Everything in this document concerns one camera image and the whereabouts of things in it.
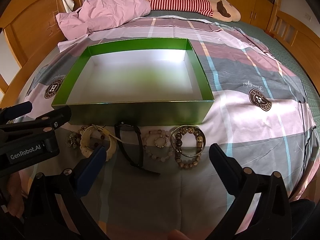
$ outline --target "bed sheet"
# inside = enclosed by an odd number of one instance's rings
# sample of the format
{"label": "bed sheet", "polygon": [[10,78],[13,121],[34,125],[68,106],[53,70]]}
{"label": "bed sheet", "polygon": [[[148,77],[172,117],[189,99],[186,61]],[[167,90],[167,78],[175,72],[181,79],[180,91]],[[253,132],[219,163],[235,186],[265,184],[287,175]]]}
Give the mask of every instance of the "bed sheet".
{"label": "bed sheet", "polygon": [[[256,173],[280,171],[288,195],[294,188],[296,193],[301,191],[302,185],[297,188],[297,182],[307,181],[319,166],[318,133],[313,129],[315,123],[301,80],[273,58],[263,43],[240,29],[219,23],[151,17],[93,33],[65,49],[36,75],[25,99],[36,107],[22,120],[34,119],[52,110],[53,97],[44,98],[46,89],[54,80],[64,79],[88,45],[136,37],[190,39],[215,103],[199,125],[208,147],[196,168],[180,170],[174,160],[159,163],[146,158],[145,168],[161,173],[155,179],[130,166],[119,149],[106,163],[82,200],[112,240],[166,239],[172,229],[179,229],[194,240],[205,239],[233,201],[208,158],[212,143],[218,143],[228,156]],[[272,103],[269,111],[250,102],[252,89]],[[25,191],[37,172],[57,174],[74,167],[83,158],[79,150],[74,151],[65,144],[70,131],[78,129],[79,126],[66,124],[56,131],[60,154],[21,172]],[[172,130],[173,127],[141,127],[141,132],[144,134],[150,129]],[[310,138],[306,149],[308,163],[301,178],[305,135]],[[128,147],[132,152],[137,151],[137,145]],[[248,225],[257,201],[258,196],[239,230]],[[68,225],[76,231],[70,221]]]}
{"label": "bed sheet", "polygon": [[165,10],[153,10],[147,17],[162,17],[166,15],[175,15],[187,19],[202,19],[208,22],[217,22],[230,27],[237,27],[243,30],[247,35],[258,39],[265,44],[273,57],[279,60],[283,65],[295,73],[302,81],[303,87],[307,94],[307,101],[311,109],[312,117],[316,122],[316,125],[320,125],[320,97],[315,87],[310,81],[309,77],[304,72],[303,68],[297,63],[297,61],[291,56],[291,54],[276,40],[267,35],[262,29],[250,25],[248,23],[239,22],[222,22],[209,18],[204,15],[200,15],[193,12],[179,12],[179,11],[165,11]]}

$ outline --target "logo print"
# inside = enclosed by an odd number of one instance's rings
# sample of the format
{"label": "logo print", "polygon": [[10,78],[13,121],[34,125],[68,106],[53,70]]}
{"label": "logo print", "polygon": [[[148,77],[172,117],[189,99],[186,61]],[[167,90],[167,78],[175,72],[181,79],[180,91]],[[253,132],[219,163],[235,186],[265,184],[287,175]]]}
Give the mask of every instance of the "logo print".
{"label": "logo print", "polygon": [[45,93],[44,93],[44,98],[51,98],[53,97],[57,92],[59,87],[62,84],[62,79],[57,79],[55,81],[53,81],[50,86],[46,89]]}
{"label": "logo print", "polygon": [[251,89],[249,92],[250,102],[264,111],[269,111],[272,103],[259,91]]}

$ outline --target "wall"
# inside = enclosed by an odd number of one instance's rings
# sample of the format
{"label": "wall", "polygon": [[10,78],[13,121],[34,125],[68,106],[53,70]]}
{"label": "wall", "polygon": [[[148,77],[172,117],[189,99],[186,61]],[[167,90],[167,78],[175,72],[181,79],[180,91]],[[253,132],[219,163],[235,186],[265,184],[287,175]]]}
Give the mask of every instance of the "wall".
{"label": "wall", "polygon": [[10,84],[20,67],[8,47],[3,32],[0,33],[0,62],[0,73],[7,84]]}
{"label": "wall", "polygon": [[[306,0],[282,0],[280,10],[304,23],[320,37],[320,23]],[[305,18],[305,13],[311,16],[311,21]]]}

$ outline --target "ring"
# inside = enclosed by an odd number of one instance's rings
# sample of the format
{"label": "ring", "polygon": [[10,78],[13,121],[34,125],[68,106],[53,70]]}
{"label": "ring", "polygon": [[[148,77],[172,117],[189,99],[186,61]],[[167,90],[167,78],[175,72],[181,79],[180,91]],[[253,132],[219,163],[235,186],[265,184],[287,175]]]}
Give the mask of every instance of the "ring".
{"label": "ring", "polygon": [[[159,146],[159,145],[157,144],[157,140],[158,140],[158,139],[160,139],[160,138],[164,138],[164,139],[165,139],[165,143],[164,143],[164,145],[162,145],[162,146]],[[157,146],[158,148],[166,147],[166,146],[167,146],[167,144],[168,144],[168,140],[167,140],[167,138],[166,138],[166,137],[164,137],[164,136],[162,136],[162,135],[160,135],[159,137],[157,137],[157,138],[155,139],[155,146]]]}

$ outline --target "finger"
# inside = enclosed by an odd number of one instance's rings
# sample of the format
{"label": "finger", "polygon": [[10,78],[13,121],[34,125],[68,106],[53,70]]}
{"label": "finger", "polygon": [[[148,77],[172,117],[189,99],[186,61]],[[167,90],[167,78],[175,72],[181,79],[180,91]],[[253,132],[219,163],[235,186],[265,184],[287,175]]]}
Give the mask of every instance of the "finger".
{"label": "finger", "polygon": [[23,204],[23,202],[22,202],[22,205],[20,205],[20,209],[19,209],[19,211],[17,212],[16,217],[17,217],[17,218],[20,218],[20,217],[22,216],[23,212],[24,212],[24,204]]}
{"label": "finger", "polygon": [[169,233],[168,240],[191,240],[191,239],[187,237],[185,234],[175,229]]}
{"label": "finger", "polygon": [[7,210],[8,212],[12,215],[12,216],[16,216],[18,211],[20,209],[20,205],[19,203],[17,203],[16,200],[13,200],[12,198],[10,198],[8,206],[7,206]]}
{"label": "finger", "polygon": [[7,182],[7,190],[11,196],[21,195],[21,179],[18,172],[10,175]]}

